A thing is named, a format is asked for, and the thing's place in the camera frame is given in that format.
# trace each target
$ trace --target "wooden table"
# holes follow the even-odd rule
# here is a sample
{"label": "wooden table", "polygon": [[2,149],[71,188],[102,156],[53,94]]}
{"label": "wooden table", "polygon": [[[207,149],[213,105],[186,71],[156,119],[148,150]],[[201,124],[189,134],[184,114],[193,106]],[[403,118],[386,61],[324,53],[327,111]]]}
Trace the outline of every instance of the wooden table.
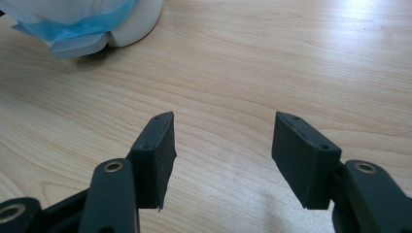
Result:
{"label": "wooden table", "polygon": [[0,202],[47,207],[87,188],[168,111],[178,158],[142,232],[333,232],[332,205],[303,210],[271,158],[277,111],[411,197],[411,12],[407,0],[166,0],[144,40],[68,60],[1,17]]}

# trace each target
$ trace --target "wood grain surface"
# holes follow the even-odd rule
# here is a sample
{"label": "wood grain surface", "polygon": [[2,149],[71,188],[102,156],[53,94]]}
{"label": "wood grain surface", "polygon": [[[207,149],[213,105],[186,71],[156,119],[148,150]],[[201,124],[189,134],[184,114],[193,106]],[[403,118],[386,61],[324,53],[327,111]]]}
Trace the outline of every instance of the wood grain surface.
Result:
{"label": "wood grain surface", "polygon": [[303,210],[271,158],[277,111],[412,197],[411,13],[407,0],[165,0],[142,41],[68,60],[0,17],[0,202],[45,208],[87,188],[168,111],[178,158],[144,233],[333,232],[332,205]]}

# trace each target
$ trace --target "light wood tabletop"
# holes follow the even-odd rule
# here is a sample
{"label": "light wood tabletop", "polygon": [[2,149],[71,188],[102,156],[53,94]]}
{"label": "light wood tabletop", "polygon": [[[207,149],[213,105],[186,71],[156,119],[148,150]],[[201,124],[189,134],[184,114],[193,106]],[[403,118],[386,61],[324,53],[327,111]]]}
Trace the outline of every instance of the light wood tabletop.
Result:
{"label": "light wood tabletop", "polygon": [[333,232],[271,158],[275,113],[300,116],[388,171],[412,197],[412,4],[407,0],[165,0],[122,49],[55,60],[0,17],[0,202],[46,208],[175,114],[164,210],[142,232]]}

